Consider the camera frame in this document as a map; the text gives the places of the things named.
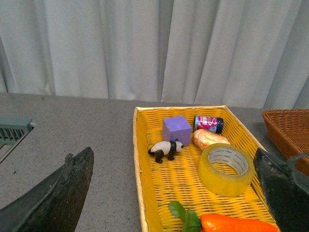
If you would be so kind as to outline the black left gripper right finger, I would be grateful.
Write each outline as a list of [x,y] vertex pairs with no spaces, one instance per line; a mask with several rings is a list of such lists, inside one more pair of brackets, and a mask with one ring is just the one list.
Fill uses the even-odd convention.
[[270,213],[282,232],[309,230],[309,177],[296,168],[300,153],[286,162],[259,148],[253,159]]

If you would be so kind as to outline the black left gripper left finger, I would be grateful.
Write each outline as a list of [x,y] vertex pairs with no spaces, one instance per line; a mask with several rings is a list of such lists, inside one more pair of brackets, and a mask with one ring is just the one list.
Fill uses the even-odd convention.
[[89,190],[94,166],[90,147],[0,211],[2,232],[73,232]]

